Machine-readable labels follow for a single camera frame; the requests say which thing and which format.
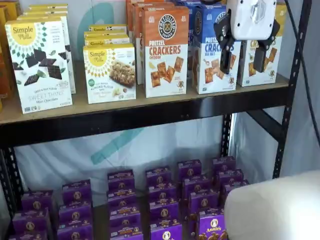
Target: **pretzel crackers box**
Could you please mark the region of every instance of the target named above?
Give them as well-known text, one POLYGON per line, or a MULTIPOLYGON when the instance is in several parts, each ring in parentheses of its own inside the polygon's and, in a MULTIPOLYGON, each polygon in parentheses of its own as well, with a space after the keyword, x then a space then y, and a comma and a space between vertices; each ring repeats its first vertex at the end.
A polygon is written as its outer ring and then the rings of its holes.
POLYGON ((266 52, 264 72, 258 72, 254 69, 255 52, 259 47, 258 41, 248 40, 242 42, 241 60, 237 78, 237 83, 242 87, 274 84, 276 82, 282 37, 285 29, 286 13, 286 5, 277 4, 275 9, 275 19, 280 24, 280 30, 269 50, 266 52))
POLYGON ((236 89, 241 42, 231 47, 230 73, 220 70, 221 47, 214 31, 214 23, 226 14, 226 6, 198 5, 194 14, 193 85, 199 94, 232 91, 236 89))
POLYGON ((186 94, 189 10, 150 7, 142 14, 145 96, 186 94))

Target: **sea salt pretzel crackers box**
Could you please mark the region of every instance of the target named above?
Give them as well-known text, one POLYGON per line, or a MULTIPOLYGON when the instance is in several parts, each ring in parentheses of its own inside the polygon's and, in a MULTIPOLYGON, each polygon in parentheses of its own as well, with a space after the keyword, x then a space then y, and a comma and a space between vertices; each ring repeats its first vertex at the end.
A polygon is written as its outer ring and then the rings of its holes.
POLYGON ((193 85, 199 94, 232 91, 236 89, 241 42, 231 47, 230 73, 220 70, 221 47, 214 31, 214 23, 226 14, 226 6, 198 5, 194 14, 193 85))
POLYGON ((132 43, 85 46, 83 57, 89 104, 136 99, 132 43))
POLYGON ((145 96, 186 94, 189 10, 149 7, 142 13, 145 96))
POLYGON ((280 24, 280 30, 269 50, 266 52, 264 72, 258 72, 254 69, 255 52, 259 47, 258 41, 248 40, 242 42, 241 60, 237 78, 237 83, 242 87, 274 84, 276 82, 280 49, 286 23, 286 13, 286 5, 277 4, 275 9, 275 19, 280 24))

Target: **logo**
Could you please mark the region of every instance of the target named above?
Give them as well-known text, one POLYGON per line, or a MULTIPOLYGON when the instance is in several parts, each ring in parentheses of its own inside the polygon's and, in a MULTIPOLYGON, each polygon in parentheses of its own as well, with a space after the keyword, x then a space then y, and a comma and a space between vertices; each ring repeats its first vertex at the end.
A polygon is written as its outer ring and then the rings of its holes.
POLYGON ((171 233, 169 231, 165 231, 163 234, 162 234, 162 239, 163 240, 169 240, 171 237, 171 233))
POLYGON ((170 14, 165 14, 159 21, 159 34, 165 40, 171 39, 177 30, 177 23, 175 18, 170 14))
POLYGON ((199 11, 195 13, 195 19, 194 19, 194 30, 196 34, 199 34, 201 32, 202 28, 202 16, 199 11))

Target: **cracker image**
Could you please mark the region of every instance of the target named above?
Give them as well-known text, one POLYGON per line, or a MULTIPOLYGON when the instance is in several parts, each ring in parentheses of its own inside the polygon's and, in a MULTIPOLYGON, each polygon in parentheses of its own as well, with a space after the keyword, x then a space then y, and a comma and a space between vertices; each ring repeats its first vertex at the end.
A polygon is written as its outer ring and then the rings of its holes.
POLYGON ((250 62, 249 63, 249 77, 256 75, 256 74, 257 74, 257 71, 254 68, 254 63, 250 62))
POLYGON ((158 67, 158 73, 160 78, 165 78, 167 76, 167 68, 165 62, 160 62, 156 65, 158 67))
POLYGON ((158 71, 151 72, 151 82, 153 88, 161 85, 158 71))
POLYGON ((270 55, 269 55, 269 61, 270 62, 273 63, 275 61, 275 58, 276 58, 276 55, 277 55, 277 51, 278 50, 276 48, 274 48, 274 47, 271 49, 271 52, 270 52, 270 55))
POLYGON ((132 88, 135 85, 135 70, 128 64, 115 61, 111 66, 110 78, 118 84, 132 88))
POLYGON ((176 70, 178 73, 180 73, 183 64, 184 64, 184 59, 177 56, 175 59, 174 70, 176 70))
POLYGON ((166 71, 166 76, 165 76, 164 80, 166 80, 168 83, 171 83, 175 72, 176 72, 175 69, 172 66, 169 66, 168 70, 166 71))
POLYGON ((204 70, 205 73, 205 83, 211 83, 214 81, 214 69, 212 67, 206 68, 204 70))

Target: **purple snack box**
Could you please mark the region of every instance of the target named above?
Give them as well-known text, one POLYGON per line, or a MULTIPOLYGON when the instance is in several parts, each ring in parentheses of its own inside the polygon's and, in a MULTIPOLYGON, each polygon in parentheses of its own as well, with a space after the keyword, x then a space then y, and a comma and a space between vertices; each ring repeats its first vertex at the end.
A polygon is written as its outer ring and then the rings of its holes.
POLYGON ((130 224, 130 225, 120 225, 117 227, 110 227, 111 240, 143 240, 144 235, 142 232, 141 225, 130 224))
POLYGON ((83 218, 76 221, 60 223, 58 232, 58 240, 75 240, 85 239, 93 240, 93 227, 90 218, 83 218))
POLYGON ((110 208, 110 227, 140 224, 140 211, 136 203, 110 208))
POLYGON ((123 207, 136 202, 136 189, 115 189, 108 193, 108 204, 110 207, 123 207))
POLYGON ((233 156, 217 157, 212 159, 213 174, 236 169, 236 159, 233 156))
POLYGON ((211 180, 204 174, 185 178, 182 182, 182 197, 187 200, 190 193, 210 188, 211 180))
POLYGON ((198 214, 198 239, 227 240, 224 210, 220 208, 207 208, 198 214))
POLYGON ((176 196, 177 188, 171 181, 149 186, 149 201, 175 198, 176 196))
POLYGON ((135 177, 132 170, 108 173, 109 191, 135 187, 135 177))
POLYGON ((150 220, 163 218, 177 219, 179 217, 179 203, 175 197, 150 202, 149 206, 150 220))
POLYGON ((182 240, 182 224, 177 218, 154 220, 150 223, 151 240, 182 240))
POLYGON ((46 231, 33 231, 10 236, 8 240, 48 240, 46 231))
POLYGON ((63 185, 62 198, 65 205, 74 201, 92 202, 90 179, 63 185))
POLYGON ((148 186, 171 182, 171 170, 168 166, 151 169, 145 171, 145 177, 148 186))
POLYGON ((68 205, 61 206, 59 209, 60 222, 71 222, 82 218, 92 218, 90 201, 74 201, 68 205))

